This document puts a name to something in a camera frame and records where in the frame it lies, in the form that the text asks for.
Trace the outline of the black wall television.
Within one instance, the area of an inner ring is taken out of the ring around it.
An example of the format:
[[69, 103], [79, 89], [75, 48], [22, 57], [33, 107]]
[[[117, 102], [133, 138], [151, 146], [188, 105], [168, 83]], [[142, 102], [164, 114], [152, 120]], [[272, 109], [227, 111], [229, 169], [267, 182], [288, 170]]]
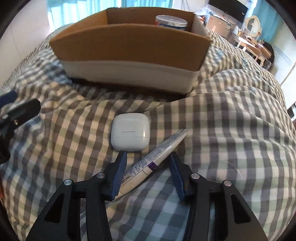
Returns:
[[210, 0], [208, 4], [225, 12], [241, 23], [243, 23], [248, 11], [248, 7], [237, 0]]

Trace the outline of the brown cardboard box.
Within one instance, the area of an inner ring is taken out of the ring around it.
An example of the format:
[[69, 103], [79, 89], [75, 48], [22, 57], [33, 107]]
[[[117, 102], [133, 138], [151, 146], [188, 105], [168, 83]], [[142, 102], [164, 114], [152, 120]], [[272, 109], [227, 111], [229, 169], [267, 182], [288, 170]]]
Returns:
[[[157, 26], [168, 15], [185, 30]], [[66, 75], [79, 82], [187, 94], [211, 44], [194, 13], [156, 7], [108, 8], [50, 40]]]

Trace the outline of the white earbuds case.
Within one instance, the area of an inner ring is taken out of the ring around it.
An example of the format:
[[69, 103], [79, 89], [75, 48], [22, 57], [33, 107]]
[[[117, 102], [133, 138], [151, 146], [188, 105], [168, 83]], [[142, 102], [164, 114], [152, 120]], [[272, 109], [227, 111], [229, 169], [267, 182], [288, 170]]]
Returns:
[[111, 144], [117, 151], [143, 151], [150, 140], [150, 121], [143, 113], [116, 116], [111, 128]]

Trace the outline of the black bag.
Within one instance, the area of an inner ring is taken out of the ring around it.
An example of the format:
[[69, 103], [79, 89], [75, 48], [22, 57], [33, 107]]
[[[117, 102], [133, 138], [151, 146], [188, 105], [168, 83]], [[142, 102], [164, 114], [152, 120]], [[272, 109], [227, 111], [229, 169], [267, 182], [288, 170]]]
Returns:
[[270, 52], [269, 61], [271, 63], [273, 63], [274, 62], [274, 49], [273, 49], [272, 45], [269, 44], [268, 42], [263, 42], [263, 45]]

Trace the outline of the silver refrigerator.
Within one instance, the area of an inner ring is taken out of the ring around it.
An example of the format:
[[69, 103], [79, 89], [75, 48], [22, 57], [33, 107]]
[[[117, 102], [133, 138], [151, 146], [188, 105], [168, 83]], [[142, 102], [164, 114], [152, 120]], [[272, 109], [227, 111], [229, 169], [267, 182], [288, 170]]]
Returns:
[[225, 39], [232, 34], [234, 25], [217, 15], [208, 15], [205, 27]]

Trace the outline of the white vanity table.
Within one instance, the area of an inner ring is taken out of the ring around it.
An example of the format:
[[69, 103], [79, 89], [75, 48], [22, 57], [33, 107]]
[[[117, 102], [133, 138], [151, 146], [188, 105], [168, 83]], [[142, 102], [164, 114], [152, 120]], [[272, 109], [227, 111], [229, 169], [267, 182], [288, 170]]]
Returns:
[[260, 67], [269, 69], [272, 63], [269, 61], [270, 52], [260, 43], [251, 41], [248, 38], [233, 34], [234, 41], [237, 43], [237, 48], [242, 48], [259, 64]]

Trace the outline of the clear floss pick jar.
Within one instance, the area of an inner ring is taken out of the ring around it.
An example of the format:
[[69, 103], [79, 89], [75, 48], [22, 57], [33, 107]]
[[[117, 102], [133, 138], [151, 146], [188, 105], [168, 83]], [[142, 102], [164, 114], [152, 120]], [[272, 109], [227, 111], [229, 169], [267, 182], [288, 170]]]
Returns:
[[155, 17], [157, 26], [169, 27], [178, 30], [185, 30], [188, 22], [182, 18], [168, 15], [158, 15]]

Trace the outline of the teal side curtain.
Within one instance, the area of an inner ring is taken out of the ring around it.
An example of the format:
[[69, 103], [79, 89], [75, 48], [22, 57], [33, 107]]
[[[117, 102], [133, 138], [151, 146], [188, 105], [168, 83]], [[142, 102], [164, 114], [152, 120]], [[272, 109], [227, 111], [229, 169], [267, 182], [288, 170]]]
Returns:
[[282, 17], [264, 0], [257, 1], [253, 15], [257, 16], [260, 21], [261, 35], [259, 39], [273, 45], [278, 31], [284, 23]]

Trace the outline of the white ointment tube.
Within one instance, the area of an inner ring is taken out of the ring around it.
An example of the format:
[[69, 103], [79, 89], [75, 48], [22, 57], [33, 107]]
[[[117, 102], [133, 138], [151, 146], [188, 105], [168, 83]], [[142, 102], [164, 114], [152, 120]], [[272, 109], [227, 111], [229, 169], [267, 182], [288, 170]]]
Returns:
[[119, 193], [115, 200], [139, 186], [170, 155], [189, 132], [188, 129], [177, 131], [130, 167], [123, 176]]

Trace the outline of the oval vanity mirror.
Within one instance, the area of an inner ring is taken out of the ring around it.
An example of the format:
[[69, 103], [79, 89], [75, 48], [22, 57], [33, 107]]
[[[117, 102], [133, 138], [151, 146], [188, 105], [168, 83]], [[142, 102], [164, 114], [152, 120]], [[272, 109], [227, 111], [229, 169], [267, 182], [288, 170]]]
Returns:
[[261, 34], [261, 24], [260, 20], [257, 16], [250, 16], [245, 20], [245, 27], [249, 31], [250, 37], [257, 37]]

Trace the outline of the teal window curtain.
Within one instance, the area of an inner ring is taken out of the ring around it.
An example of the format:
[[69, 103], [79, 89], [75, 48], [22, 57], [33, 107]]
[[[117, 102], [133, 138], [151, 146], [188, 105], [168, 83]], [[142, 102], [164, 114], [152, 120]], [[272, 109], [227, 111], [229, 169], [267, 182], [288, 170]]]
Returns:
[[52, 30], [76, 23], [94, 13], [107, 8], [121, 7], [161, 7], [171, 8], [173, 1], [164, 0], [49, 0], [48, 20]]

